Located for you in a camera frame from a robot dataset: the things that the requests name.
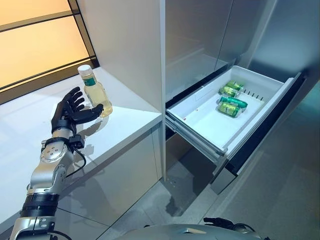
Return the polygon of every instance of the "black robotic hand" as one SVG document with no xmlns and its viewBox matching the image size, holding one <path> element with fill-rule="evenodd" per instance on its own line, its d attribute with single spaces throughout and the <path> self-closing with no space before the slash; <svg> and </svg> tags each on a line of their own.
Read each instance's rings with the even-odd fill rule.
<svg viewBox="0 0 320 240">
<path fill-rule="evenodd" d="M 77 124 L 90 122 L 100 116 L 104 107 L 102 104 L 98 104 L 92 109 L 82 110 L 85 108 L 82 104 L 85 101 L 81 97 L 82 95 L 80 87 L 77 86 L 59 102 L 51 120 L 52 133 L 58 128 L 68 128 L 75 135 L 77 133 Z"/>
</svg>

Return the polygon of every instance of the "gray tile floor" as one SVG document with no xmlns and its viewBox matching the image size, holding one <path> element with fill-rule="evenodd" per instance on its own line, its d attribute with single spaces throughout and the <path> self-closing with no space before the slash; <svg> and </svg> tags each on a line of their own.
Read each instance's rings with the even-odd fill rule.
<svg viewBox="0 0 320 240">
<path fill-rule="evenodd" d="M 203 224 L 203 217 L 222 217 L 249 224 L 262 237 L 318 240 L 319 146 L 318 82 L 292 114 L 270 132 L 244 171 L 221 194 L 216 195 L 206 185 L 206 174 L 202 182 L 196 179 L 199 172 L 192 172 L 188 159 L 198 161 L 202 157 L 192 149 L 169 170 L 169 181 L 154 185 L 98 239 L 113 240 L 144 225 Z M 202 164 L 212 170 L 210 164 Z M 185 186 L 179 184 L 181 179 Z"/>
</svg>

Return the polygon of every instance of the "open drawer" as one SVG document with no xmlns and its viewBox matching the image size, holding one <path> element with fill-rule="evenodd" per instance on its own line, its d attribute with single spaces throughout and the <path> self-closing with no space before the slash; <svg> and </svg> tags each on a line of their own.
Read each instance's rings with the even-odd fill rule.
<svg viewBox="0 0 320 240">
<path fill-rule="evenodd" d="M 283 83 L 233 66 L 167 108 L 166 125 L 222 167 L 268 117 L 299 76 L 300 73 Z M 248 103 L 236 118 L 217 111 L 219 88 L 230 80 L 244 85 L 245 90 L 238 99 Z"/>
</svg>

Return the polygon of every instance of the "green can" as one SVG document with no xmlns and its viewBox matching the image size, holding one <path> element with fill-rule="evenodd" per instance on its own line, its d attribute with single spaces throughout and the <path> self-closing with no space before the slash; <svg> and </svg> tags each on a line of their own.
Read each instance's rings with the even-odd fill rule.
<svg viewBox="0 0 320 240">
<path fill-rule="evenodd" d="M 237 91 L 234 88 L 229 87 L 229 86 L 221 87 L 219 89 L 219 93 L 222 94 L 222 95 L 224 94 L 224 95 L 228 95 L 228 96 L 234 97 L 234 98 L 236 98 L 240 94 L 239 91 Z"/>
<path fill-rule="evenodd" d="M 218 111 L 227 114 L 233 118 L 236 118 L 241 113 L 241 108 L 238 106 L 231 105 L 227 102 L 220 102 L 218 105 Z"/>
<path fill-rule="evenodd" d="M 237 83 L 236 81 L 233 81 L 233 80 L 229 81 L 229 82 L 226 84 L 226 86 L 228 86 L 228 87 L 230 87 L 230 88 L 233 88 L 233 89 L 235 89 L 235 90 L 238 90 L 238 91 L 240 91 L 240 92 L 243 92 L 244 89 L 245 89 L 242 84 Z"/>
<path fill-rule="evenodd" d="M 241 101 L 237 98 L 234 98 L 232 96 L 227 96 L 227 95 L 222 95 L 220 97 L 220 99 L 218 100 L 217 104 L 219 104 L 221 102 L 228 103 L 228 104 L 234 105 L 236 107 L 239 107 L 239 108 L 241 108 L 242 112 L 244 112 L 248 106 L 248 103 L 246 103 L 245 101 Z"/>
</svg>

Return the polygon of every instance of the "yellow liquid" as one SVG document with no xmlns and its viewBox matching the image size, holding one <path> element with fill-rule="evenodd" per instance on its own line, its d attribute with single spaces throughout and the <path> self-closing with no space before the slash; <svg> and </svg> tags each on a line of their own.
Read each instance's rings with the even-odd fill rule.
<svg viewBox="0 0 320 240">
<path fill-rule="evenodd" d="M 95 85 L 84 86 L 84 92 L 88 96 L 93 107 L 96 107 L 98 104 L 103 105 L 103 111 L 100 117 L 104 118 L 112 113 L 113 108 L 111 102 L 109 101 L 105 89 L 100 82 L 96 81 Z"/>
</svg>

